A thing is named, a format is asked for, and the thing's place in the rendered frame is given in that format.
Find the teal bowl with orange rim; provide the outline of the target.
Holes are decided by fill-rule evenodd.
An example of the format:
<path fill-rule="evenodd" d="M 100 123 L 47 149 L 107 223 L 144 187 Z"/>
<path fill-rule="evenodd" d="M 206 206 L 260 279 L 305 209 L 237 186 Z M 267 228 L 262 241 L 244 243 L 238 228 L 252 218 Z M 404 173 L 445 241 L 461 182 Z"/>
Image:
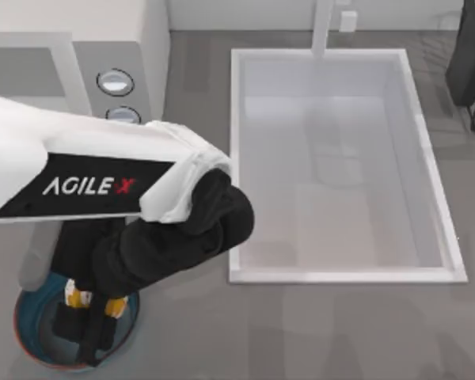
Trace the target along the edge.
<path fill-rule="evenodd" d="M 22 291 L 17 297 L 13 327 L 19 345 L 40 365 L 78 373 L 93 369 L 78 361 L 79 341 L 67 340 L 54 333 L 62 316 L 59 305 L 65 302 L 66 291 L 73 287 L 73 280 L 51 273 L 38 290 Z M 113 339 L 102 340 L 96 352 L 98 364 L 106 363 L 125 346 L 135 329 L 140 306 L 139 293 L 135 292 L 128 297 L 123 315 L 116 322 L 108 322 Z"/>

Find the small microwave knob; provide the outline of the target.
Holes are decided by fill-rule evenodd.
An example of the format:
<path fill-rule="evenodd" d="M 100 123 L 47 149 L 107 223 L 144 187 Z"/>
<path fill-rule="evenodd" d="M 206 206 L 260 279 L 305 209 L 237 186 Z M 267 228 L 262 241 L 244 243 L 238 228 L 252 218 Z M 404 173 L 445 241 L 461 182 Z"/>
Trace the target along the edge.
<path fill-rule="evenodd" d="M 130 124 L 142 123 L 142 117 L 139 112 L 134 108 L 125 105 L 107 110 L 104 117 L 107 120 L 115 120 Z"/>

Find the large microwave knob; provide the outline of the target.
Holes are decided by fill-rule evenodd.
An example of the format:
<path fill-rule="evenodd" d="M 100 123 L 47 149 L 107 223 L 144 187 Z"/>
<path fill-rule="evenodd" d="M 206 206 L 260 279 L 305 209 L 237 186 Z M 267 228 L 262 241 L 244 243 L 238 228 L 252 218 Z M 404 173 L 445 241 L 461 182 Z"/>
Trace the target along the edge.
<path fill-rule="evenodd" d="M 132 76 L 116 68 L 99 73 L 96 82 L 103 93 L 112 97 L 125 97 L 135 88 Z"/>

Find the pale microwave oven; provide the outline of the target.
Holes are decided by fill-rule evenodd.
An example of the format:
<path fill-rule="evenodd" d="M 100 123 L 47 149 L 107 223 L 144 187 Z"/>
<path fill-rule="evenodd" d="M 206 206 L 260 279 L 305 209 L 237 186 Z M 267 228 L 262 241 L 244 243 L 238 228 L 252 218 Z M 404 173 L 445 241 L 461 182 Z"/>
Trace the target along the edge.
<path fill-rule="evenodd" d="M 166 0 L 0 0 L 0 97 L 100 118 L 125 105 L 144 124 L 163 117 L 169 53 Z M 97 87 L 114 68 L 134 79 L 125 97 Z"/>

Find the white sink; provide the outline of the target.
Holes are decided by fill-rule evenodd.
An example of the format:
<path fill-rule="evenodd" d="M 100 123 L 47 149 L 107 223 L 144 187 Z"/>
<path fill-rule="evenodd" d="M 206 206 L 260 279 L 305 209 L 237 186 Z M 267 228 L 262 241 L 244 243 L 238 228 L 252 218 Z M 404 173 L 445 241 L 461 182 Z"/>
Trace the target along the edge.
<path fill-rule="evenodd" d="M 407 52 L 231 52 L 231 283 L 466 283 Z"/>

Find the tall white tap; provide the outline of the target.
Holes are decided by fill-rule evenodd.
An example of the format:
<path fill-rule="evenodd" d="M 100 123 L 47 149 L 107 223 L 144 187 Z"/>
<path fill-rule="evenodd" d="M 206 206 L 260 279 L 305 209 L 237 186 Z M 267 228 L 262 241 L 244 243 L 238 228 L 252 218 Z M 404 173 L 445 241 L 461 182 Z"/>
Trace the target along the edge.
<path fill-rule="evenodd" d="M 333 0 L 316 0 L 313 13 L 313 33 L 311 52 L 314 58 L 321 58 L 325 53 Z"/>

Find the small white box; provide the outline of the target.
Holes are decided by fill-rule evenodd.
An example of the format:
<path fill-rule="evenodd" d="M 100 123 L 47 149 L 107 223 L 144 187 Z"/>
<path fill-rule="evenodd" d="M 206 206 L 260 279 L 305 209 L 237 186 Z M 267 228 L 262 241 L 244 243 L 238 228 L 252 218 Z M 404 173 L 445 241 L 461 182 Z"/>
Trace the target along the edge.
<path fill-rule="evenodd" d="M 339 32 L 352 33 L 357 29 L 358 13 L 354 10 L 345 10 L 340 14 Z"/>

